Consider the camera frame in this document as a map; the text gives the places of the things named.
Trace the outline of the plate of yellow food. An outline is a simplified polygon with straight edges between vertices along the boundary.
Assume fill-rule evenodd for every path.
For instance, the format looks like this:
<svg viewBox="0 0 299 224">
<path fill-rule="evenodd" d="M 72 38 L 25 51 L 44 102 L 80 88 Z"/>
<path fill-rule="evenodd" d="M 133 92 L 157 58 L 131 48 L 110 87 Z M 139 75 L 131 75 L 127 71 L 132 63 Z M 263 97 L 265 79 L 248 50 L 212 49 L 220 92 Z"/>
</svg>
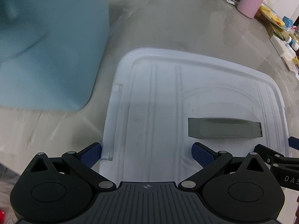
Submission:
<svg viewBox="0 0 299 224">
<path fill-rule="evenodd" d="M 267 5 L 261 4 L 259 11 L 273 24 L 279 27 L 285 27 L 284 21 Z"/>
</svg>

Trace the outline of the light blue plastic bin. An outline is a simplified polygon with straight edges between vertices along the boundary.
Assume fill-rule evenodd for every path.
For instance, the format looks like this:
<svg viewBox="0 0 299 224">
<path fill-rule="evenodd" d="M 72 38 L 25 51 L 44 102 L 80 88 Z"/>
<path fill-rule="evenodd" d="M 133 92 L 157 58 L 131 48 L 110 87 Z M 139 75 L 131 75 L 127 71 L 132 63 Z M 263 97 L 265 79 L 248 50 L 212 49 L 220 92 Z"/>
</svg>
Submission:
<svg viewBox="0 0 299 224">
<path fill-rule="evenodd" d="M 84 107 L 109 32 L 108 0 L 1 0 L 1 105 Z"/>
</svg>

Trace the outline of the white bin lid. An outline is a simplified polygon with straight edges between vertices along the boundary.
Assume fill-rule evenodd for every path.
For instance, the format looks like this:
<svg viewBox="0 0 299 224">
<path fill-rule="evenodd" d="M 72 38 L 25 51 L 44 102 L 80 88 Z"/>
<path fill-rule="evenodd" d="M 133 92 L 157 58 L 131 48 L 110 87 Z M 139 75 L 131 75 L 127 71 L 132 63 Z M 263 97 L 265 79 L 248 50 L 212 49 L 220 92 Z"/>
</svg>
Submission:
<svg viewBox="0 0 299 224">
<path fill-rule="evenodd" d="M 285 105 L 275 81 L 214 57 L 143 48 L 119 62 L 112 84 L 99 173 L 121 181 L 180 182 L 201 169 L 191 147 L 191 118 L 257 122 L 259 138 L 234 137 L 232 123 L 196 126 L 198 141 L 244 157 L 257 144 L 290 155 Z"/>
</svg>

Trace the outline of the white flat box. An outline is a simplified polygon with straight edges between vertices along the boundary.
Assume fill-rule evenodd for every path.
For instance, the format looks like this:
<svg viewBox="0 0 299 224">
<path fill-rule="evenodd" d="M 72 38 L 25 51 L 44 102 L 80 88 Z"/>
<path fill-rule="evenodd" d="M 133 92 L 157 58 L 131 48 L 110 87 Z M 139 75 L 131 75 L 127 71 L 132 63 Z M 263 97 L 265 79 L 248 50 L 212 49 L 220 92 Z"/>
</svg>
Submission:
<svg viewBox="0 0 299 224">
<path fill-rule="evenodd" d="M 293 59 L 295 58 L 295 51 L 290 47 L 290 45 L 285 43 L 275 35 L 270 38 L 270 41 L 277 51 L 278 55 L 285 62 L 288 69 L 294 73 L 298 73 L 298 68 L 293 61 Z"/>
</svg>

